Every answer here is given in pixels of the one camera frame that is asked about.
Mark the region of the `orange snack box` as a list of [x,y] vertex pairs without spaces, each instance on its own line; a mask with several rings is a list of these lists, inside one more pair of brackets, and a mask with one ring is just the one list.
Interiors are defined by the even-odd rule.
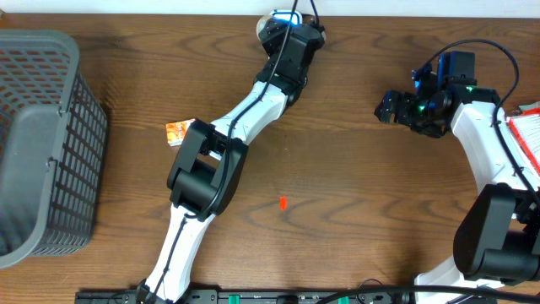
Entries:
[[186,137],[187,129],[194,122],[194,119],[188,119],[180,122],[169,122],[165,125],[166,138],[169,146],[179,146]]

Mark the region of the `red dustpan brush package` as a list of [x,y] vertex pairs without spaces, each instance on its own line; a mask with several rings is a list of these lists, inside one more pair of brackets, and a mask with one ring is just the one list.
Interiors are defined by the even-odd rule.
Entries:
[[517,143],[539,173],[539,102],[518,106],[519,115],[508,118],[508,125]]

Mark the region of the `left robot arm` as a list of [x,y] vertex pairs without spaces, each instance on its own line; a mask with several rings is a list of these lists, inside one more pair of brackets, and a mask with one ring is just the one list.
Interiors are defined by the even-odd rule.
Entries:
[[316,20],[273,16],[259,21],[257,36],[268,59],[248,96],[223,117],[196,119],[186,130],[166,181],[169,228],[154,270],[136,289],[138,303],[175,303],[186,294],[203,236],[234,197],[250,143],[300,98],[326,40]]

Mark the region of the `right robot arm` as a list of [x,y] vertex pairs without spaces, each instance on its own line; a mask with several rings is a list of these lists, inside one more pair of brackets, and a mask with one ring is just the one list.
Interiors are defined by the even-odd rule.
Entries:
[[478,86],[472,52],[444,52],[413,71],[415,93],[389,90],[375,108],[385,123],[462,145],[478,197],[459,225],[452,255],[415,285],[498,289],[539,279],[539,164],[496,90]]

